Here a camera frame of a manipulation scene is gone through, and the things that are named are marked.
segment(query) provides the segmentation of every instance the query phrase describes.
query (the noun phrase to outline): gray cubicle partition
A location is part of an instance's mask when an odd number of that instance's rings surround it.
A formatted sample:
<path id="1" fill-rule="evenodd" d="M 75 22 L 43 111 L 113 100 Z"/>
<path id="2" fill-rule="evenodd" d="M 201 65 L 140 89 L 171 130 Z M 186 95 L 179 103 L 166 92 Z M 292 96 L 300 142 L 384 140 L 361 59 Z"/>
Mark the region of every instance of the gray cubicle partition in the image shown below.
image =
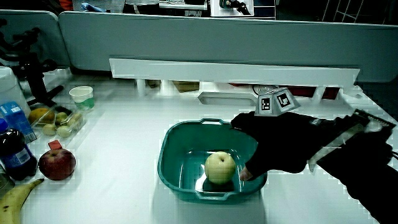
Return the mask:
<path id="1" fill-rule="evenodd" d="M 58 17 L 47 11 L 0 10 L 0 19 L 7 20 L 7 25 L 0 27 L 7 42 L 13 42 L 14 34 L 22 34 L 35 27 L 40 29 L 37 42 L 31 52 L 37 53 L 40 62 L 54 60 L 59 68 L 70 66 L 68 53 L 58 25 Z"/>
<path id="2" fill-rule="evenodd" d="M 71 63 L 84 70 L 134 58 L 360 68 L 360 82 L 398 74 L 397 26 L 97 12 L 63 12 L 59 23 Z"/>

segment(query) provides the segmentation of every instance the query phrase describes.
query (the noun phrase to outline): paper cup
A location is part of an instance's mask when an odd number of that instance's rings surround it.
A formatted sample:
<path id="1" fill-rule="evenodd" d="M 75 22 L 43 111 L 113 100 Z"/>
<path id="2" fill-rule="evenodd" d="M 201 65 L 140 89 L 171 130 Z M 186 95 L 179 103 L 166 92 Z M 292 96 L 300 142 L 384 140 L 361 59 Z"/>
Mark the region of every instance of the paper cup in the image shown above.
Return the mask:
<path id="1" fill-rule="evenodd" d="M 94 94 L 90 86 L 78 86 L 69 91 L 79 110 L 90 110 L 94 107 Z"/>

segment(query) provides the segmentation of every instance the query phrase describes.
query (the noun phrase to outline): teal plastic basin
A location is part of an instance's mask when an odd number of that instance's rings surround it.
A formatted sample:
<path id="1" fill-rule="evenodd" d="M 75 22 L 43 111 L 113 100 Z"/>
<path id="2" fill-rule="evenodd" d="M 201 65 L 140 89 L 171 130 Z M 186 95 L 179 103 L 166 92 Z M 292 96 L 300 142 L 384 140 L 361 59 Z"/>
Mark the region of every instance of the teal plastic basin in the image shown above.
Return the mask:
<path id="1" fill-rule="evenodd" d="M 240 181 L 244 163 L 257 148 L 257 141 L 249 135 L 232 129 L 221 119 L 204 118 L 184 121 L 172 126 L 166 133 L 160 151 L 157 172 L 161 181 L 179 199 L 199 203 L 242 202 L 260 190 L 267 181 L 264 174 L 252 181 Z M 224 151 L 236 163 L 230 182 L 215 185 L 205 175 L 207 157 Z"/>

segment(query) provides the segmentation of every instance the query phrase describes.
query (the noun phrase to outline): black glove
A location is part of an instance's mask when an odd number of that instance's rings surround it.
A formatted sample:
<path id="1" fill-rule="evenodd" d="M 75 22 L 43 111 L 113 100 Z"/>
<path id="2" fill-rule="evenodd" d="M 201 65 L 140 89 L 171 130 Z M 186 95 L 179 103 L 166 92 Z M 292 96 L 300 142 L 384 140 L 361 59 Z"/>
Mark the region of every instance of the black glove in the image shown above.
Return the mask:
<path id="1" fill-rule="evenodd" d="M 252 180 L 272 169 L 303 171 L 307 160 L 322 146 L 355 124 L 367 122 L 354 116 L 330 121 L 291 112 L 276 117 L 255 116 L 252 111 L 237 115 L 231 125 L 258 142 L 255 153 L 246 162 Z"/>

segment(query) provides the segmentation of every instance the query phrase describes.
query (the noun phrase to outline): basin handle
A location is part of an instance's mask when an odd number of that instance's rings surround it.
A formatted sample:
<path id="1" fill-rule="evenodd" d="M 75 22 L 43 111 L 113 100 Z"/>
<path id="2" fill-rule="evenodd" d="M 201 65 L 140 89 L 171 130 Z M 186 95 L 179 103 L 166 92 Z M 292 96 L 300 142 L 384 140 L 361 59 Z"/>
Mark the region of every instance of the basin handle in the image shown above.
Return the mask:
<path id="1" fill-rule="evenodd" d="M 204 122 L 218 122 L 220 124 L 226 123 L 225 121 L 223 121 L 222 119 L 219 119 L 219 118 L 202 118 L 199 122 L 201 124 L 203 124 Z"/>
<path id="2" fill-rule="evenodd" d="M 198 192 L 196 191 L 197 197 L 200 200 L 219 200 L 225 201 L 230 195 L 235 194 L 234 192 Z"/>

